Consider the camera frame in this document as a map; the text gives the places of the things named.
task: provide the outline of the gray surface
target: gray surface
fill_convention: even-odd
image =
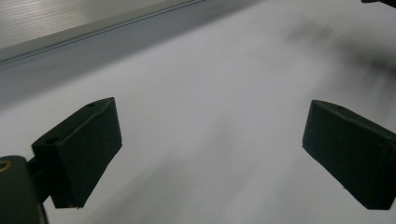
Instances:
[[[0,62],[191,0],[0,0]]]
[[[302,148],[310,101],[396,132],[395,9],[210,0],[0,67],[0,155],[117,101],[123,147],[51,224],[389,224]]]

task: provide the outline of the white surface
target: white surface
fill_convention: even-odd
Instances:
[[[395,9],[210,0],[0,67],[0,156],[114,96],[123,148],[51,224],[382,224],[301,147],[312,99],[396,131]]]

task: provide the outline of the screw hole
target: screw hole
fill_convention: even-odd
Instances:
[[[0,161],[0,173],[8,169],[12,164],[12,161]]]
[[[46,141],[46,144],[51,145],[54,144],[58,141],[58,138],[50,138],[49,140]]]

